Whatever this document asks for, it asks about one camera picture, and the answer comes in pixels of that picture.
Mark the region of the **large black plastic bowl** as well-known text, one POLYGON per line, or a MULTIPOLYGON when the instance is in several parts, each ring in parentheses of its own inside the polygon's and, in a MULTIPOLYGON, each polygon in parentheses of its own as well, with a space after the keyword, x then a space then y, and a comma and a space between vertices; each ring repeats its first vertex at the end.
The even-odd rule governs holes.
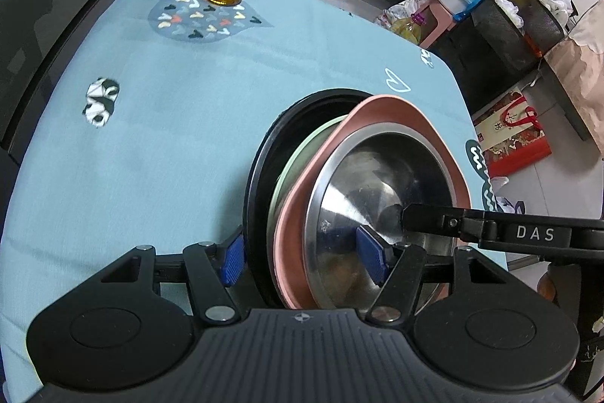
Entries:
POLYGON ((282 202, 282 176, 295 151, 313 132, 345 117, 370 94, 335 88, 315 92, 287 107, 270 125, 256 151, 243 196, 246 261, 264 305, 282 308, 271 271, 269 221, 282 202))

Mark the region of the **brown paper bag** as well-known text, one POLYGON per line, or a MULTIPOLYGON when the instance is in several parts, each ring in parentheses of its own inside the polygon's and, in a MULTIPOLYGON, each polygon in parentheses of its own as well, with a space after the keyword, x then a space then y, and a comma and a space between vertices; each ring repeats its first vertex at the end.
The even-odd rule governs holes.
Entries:
POLYGON ((596 146, 603 152, 603 0, 578 20, 545 61, 596 146))

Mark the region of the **green round plate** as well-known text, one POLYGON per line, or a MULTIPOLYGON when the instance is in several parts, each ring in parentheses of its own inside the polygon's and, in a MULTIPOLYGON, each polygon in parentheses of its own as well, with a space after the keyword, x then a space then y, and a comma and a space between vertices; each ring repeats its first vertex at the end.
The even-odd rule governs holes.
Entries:
POLYGON ((318 149, 320 149, 325 140, 334 132, 345 117, 346 114, 334 117, 332 120, 328 120, 325 124, 316 128, 298 145, 287 160, 282 173, 277 178, 276 187, 269 204, 266 226, 266 239, 269 247, 272 246, 277 216, 287 194, 310 160, 315 156, 315 153, 318 152, 318 149))

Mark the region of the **stainless steel bowl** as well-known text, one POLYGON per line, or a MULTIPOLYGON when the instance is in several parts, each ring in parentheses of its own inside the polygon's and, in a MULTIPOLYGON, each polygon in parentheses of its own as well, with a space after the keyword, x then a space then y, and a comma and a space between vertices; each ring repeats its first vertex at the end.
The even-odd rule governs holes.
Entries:
POLYGON ((380 288, 356 252, 358 227, 370 226, 389 244, 451 255, 454 239, 406 232, 401 214, 410 204, 456 202, 450 173, 419 132, 379 123, 347 136, 320 169, 305 217, 304 270, 315 303, 364 313, 377 299, 380 288))

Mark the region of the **pink plastic stool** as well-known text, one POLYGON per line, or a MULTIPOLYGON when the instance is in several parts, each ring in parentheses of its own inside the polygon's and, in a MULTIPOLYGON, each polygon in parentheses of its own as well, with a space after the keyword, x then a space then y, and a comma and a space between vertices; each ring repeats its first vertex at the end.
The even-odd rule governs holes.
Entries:
POLYGON ((430 48, 442 35, 454 26, 453 15, 438 1, 432 1, 420 11, 424 19, 420 47, 430 48))

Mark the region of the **oil bottle on floor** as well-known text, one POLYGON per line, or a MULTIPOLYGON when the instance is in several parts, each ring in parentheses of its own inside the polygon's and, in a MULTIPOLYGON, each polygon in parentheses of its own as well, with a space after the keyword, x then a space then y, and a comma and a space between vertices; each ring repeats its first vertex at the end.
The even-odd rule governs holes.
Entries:
POLYGON ((414 13, 406 19, 397 19, 396 22, 393 22, 390 32, 410 43, 419 45, 422 41, 424 23, 425 16, 422 13, 414 13))

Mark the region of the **light blue tablecloth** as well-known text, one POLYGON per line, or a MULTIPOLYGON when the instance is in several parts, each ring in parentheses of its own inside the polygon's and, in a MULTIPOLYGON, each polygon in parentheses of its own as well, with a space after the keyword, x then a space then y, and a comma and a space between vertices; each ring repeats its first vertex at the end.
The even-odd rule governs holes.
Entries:
POLYGON ((438 57, 318 0, 116 0, 59 78, 23 157, 1 235, 4 392, 40 383, 33 318, 140 244, 178 253, 240 225, 270 125, 328 88, 392 94, 431 120, 483 205, 475 136, 438 57))

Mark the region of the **red gift bag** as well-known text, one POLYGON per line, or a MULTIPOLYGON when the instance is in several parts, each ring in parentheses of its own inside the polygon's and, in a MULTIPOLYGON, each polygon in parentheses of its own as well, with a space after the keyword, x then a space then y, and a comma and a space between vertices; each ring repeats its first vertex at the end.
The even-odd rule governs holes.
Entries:
POLYGON ((473 119, 492 178, 510 176, 552 154, 538 113, 517 87, 473 119))

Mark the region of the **pink squarish bowl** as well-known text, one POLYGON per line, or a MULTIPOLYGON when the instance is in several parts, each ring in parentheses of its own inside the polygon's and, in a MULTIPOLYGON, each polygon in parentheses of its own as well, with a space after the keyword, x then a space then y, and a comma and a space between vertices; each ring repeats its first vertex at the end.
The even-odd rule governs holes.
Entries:
POLYGON ((322 308, 307 280, 304 247, 308 205, 320 170, 337 146, 353 132, 382 123, 400 124, 413 130, 414 134, 425 137, 437 151, 437 156, 443 158, 453 203, 464 207, 471 205, 470 189, 457 161, 421 110, 397 96, 371 96, 354 107, 311 155, 277 214, 272 260, 276 286, 288 308, 322 308))

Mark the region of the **black mesh storage rack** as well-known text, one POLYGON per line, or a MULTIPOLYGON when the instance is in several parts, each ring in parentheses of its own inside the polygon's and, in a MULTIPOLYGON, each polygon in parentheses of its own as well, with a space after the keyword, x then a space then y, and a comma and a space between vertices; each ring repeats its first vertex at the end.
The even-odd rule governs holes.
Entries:
POLYGON ((542 0, 475 0, 431 45, 453 71, 470 114, 520 83, 565 35, 542 0))

